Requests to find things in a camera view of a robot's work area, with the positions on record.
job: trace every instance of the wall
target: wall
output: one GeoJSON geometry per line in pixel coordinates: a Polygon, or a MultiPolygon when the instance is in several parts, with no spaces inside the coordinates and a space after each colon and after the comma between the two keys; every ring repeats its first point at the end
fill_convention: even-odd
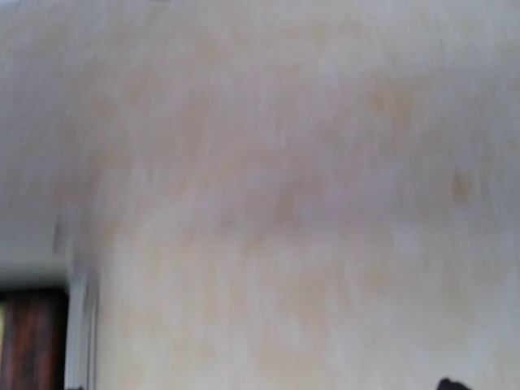
{"type": "Polygon", "coordinates": [[[102,283],[99,388],[520,386],[513,0],[25,0],[0,206],[102,283]]]}

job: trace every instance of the brown stain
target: brown stain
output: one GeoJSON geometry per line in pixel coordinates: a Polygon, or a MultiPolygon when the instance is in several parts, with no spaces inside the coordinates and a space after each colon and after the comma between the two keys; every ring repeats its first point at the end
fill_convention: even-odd
{"type": "Polygon", "coordinates": [[[455,171],[452,178],[452,196],[455,203],[461,205],[470,199],[472,184],[467,175],[455,171]]]}
{"type": "Polygon", "coordinates": [[[263,41],[262,48],[278,46],[287,41],[310,41],[317,49],[323,49],[335,38],[363,40],[369,37],[369,30],[359,21],[344,19],[334,25],[326,20],[316,20],[307,24],[288,26],[280,33],[263,41]]]}

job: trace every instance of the wooden door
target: wooden door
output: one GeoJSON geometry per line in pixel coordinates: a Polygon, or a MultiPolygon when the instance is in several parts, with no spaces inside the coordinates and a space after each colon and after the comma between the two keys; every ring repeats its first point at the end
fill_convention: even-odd
{"type": "Polygon", "coordinates": [[[0,390],[63,390],[67,295],[60,290],[7,292],[0,390]]]}

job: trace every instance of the water stain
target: water stain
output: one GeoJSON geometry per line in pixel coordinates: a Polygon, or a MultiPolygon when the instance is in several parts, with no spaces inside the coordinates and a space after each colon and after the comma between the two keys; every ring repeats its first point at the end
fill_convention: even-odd
{"type": "Polygon", "coordinates": [[[467,175],[460,171],[455,171],[452,178],[452,195],[455,203],[461,205],[470,199],[471,181],[467,175]]]}

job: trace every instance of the dark object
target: dark object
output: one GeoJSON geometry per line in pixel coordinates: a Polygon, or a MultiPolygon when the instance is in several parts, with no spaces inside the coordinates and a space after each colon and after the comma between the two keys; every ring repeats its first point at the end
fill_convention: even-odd
{"type": "Polygon", "coordinates": [[[63,390],[67,294],[8,292],[0,366],[2,390],[63,390]]]}
{"type": "Polygon", "coordinates": [[[439,382],[437,390],[470,390],[460,382],[452,382],[449,378],[444,378],[439,382]]]}

